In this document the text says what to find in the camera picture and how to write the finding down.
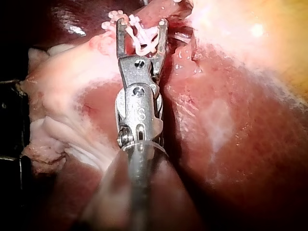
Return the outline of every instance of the laparoscopic clip applier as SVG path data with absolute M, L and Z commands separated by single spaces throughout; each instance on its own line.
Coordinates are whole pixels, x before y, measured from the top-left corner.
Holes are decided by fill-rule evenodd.
M 131 180 L 131 230 L 148 230 L 149 190 L 155 153 L 164 153 L 160 73 L 165 61 L 168 21 L 158 24 L 157 52 L 151 58 L 126 55 L 123 18 L 116 24 L 116 52 L 123 81 L 115 103 L 118 144 L 128 153 Z
M 166 57 L 168 21 L 158 24 L 151 57 L 126 54 L 126 34 L 131 33 L 127 27 L 123 18 L 117 21 L 123 82 L 115 100 L 120 150 L 104 172 L 83 220 L 89 230 L 96 231 L 199 230 L 187 225 L 188 221 L 199 224 L 196 211 L 163 148 L 163 99 L 158 83 Z

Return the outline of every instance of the metal instrument jaw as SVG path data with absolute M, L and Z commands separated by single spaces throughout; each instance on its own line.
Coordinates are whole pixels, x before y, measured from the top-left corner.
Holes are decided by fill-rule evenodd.
M 163 146 L 163 100 L 159 93 L 160 73 L 166 56 L 168 22 L 158 25 L 159 43 L 152 57 L 127 55 L 125 35 L 128 24 L 120 18 L 116 24 L 116 53 L 123 89 L 115 103 L 120 147 L 132 141 L 154 141 Z

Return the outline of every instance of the screw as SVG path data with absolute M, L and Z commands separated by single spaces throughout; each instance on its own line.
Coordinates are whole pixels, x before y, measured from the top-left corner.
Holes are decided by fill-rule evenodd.
M 130 133 L 129 129 L 122 128 L 117 136 L 117 143 L 119 144 L 119 147 L 122 148 L 124 145 L 131 141 L 133 141 L 133 136 Z
M 133 94 L 134 96 L 137 96 L 138 98 L 139 97 L 142 97 L 144 96 L 144 89 L 142 87 L 135 87 L 134 90 L 133 90 Z
M 137 61 L 135 62 L 135 67 L 136 67 L 137 69 L 142 69 L 142 68 L 144 67 L 144 65 L 145 65 L 145 62 L 144 62 L 144 60 L 142 60 L 142 59 L 139 59 L 139 60 L 137 60 Z

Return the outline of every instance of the engraved number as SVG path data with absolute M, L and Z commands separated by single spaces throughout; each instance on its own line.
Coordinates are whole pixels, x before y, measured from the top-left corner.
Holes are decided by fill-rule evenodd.
M 144 108 L 138 107 L 136 111 L 137 111 L 136 115 L 138 116 L 138 120 L 143 121 L 146 119 Z

